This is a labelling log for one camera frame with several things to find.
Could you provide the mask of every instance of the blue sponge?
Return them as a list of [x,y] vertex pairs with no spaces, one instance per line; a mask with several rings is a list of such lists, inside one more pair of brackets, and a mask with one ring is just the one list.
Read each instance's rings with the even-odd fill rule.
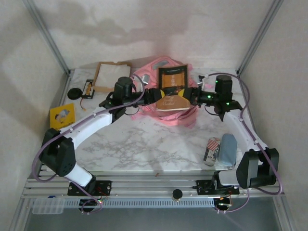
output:
[[232,167],[236,162],[237,141],[232,134],[224,134],[220,142],[218,161],[223,165]]

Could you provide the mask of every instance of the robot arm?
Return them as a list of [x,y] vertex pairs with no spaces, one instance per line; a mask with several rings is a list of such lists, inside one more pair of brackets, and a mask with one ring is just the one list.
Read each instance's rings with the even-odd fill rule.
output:
[[[148,105],[164,96],[159,89],[149,89],[145,90],[144,95],[140,97],[141,92],[132,93],[132,88],[132,80],[128,77],[121,77],[115,84],[112,98],[108,96],[90,115],[60,131],[49,129],[45,134],[43,144],[61,133],[65,135],[47,146],[39,157],[41,162],[60,177],[66,177],[74,181],[91,194],[95,188],[96,178],[76,163],[75,149],[90,135],[119,119],[125,113],[126,104],[128,105],[130,102],[139,99],[130,106]],[[276,177],[268,162],[262,158],[261,151],[265,150],[270,156],[276,170],[278,168],[279,154],[276,149],[269,149],[252,128],[250,130],[255,139],[248,133],[241,119],[242,107],[237,101],[232,100],[231,89],[231,77],[220,75],[217,76],[215,93],[201,91],[199,87],[185,89],[182,96],[193,105],[201,106],[206,104],[207,106],[214,106],[215,112],[219,115],[221,121],[226,123],[234,134],[244,154],[236,170],[236,179],[242,188],[274,184]],[[79,124],[78,128],[73,129],[76,124]],[[221,173],[219,177],[223,178],[224,171]]]

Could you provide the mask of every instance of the metal corner post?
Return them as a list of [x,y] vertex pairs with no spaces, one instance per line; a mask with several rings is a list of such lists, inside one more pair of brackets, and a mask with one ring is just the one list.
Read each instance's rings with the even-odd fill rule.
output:
[[276,16],[276,13],[278,12],[279,8],[281,7],[283,3],[283,0],[274,0],[273,3],[270,6],[270,9],[268,13],[266,14],[259,30],[257,31],[244,59],[242,60],[238,70],[237,74],[238,76],[241,76],[244,70],[247,68],[249,62],[251,61],[252,57],[254,56],[258,46],[260,45],[263,37],[265,36],[271,22],[273,21],[274,17]]
[[23,3],[26,6],[26,8],[28,9],[28,11],[29,11],[31,17],[33,18],[36,26],[38,27],[38,29],[42,33],[42,36],[46,40],[49,48],[51,49],[53,55],[57,59],[59,65],[63,69],[66,76],[69,77],[70,71],[69,71],[69,69],[68,69],[68,67],[67,67],[67,65],[64,61],[64,58],[62,57],[57,45],[53,41],[48,29],[46,28],[45,23],[43,22],[43,19],[40,16],[39,11],[35,6],[35,3],[33,2],[33,0],[23,0]]

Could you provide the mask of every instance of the yellow book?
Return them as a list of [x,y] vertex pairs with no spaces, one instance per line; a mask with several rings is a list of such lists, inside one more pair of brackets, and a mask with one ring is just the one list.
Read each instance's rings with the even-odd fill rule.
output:
[[75,107],[73,103],[50,109],[50,127],[56,130],[75,123]]

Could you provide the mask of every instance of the black disc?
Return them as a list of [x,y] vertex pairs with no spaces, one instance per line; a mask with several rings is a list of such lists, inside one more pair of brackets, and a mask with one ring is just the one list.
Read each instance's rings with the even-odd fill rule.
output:
[[71,100],[79,99],[82,95],[82,90],[79,88],[72,88],[68,91],[67,96]]

